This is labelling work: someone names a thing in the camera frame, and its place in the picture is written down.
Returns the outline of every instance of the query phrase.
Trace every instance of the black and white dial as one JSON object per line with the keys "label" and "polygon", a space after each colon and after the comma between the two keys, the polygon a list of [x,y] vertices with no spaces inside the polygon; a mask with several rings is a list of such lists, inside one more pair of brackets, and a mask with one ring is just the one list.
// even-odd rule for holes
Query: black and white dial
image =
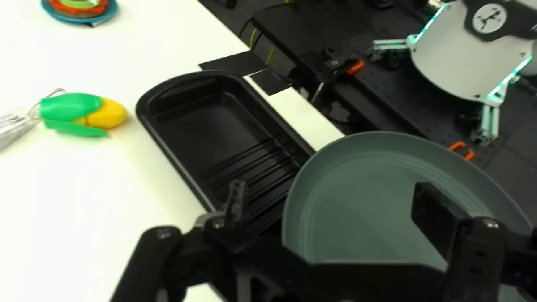
{"label": "black and white dial", "polygon": [[472,25],[479,34],[494,34],[507,22],[507,10],[499,3],[487,3],[474,15]]}

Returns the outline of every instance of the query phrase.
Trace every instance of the green and yellow toy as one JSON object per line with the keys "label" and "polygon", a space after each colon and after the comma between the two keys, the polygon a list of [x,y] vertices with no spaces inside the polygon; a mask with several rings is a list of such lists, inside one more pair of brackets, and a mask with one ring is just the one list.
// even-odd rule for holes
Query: green and yellow toy
{"label": "green and yellow toy", "polygon": [[46,97],[39,114],[49,129],[88,138],[106,136],[128,116],[119,102],[83,92]]}

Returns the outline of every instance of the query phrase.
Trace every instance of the orange part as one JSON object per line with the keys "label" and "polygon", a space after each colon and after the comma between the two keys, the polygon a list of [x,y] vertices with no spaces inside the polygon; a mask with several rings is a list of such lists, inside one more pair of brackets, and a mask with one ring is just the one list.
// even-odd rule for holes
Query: orange part
{"label": "orange part", "polygon": [[96,15],[103,15],[104,14],[104,10],[108,9],[109,0],[101,0],[93,9],[66,7],[61,0],[49,0],[49,3],[56,12],[62,14],[62,15],[69,15],[69,17],[96,17]]}
{"label": "orange part", "polygon": [[[463,141],[457,141],[453,143],[448,151],[457,151],[467,148],[467,144]],[[468,148],[467,154],[465,154],[465,161],[472,161],[475,158],[475,151]]]}
{"label": "orange part", "polygon": [[364,69],[364,61],[358,61],[358,64],[356,66],[353,66],[351,69],[348,69],[348,76],[354,76],[354,74],[358,74],[359,71],[363,71]]}

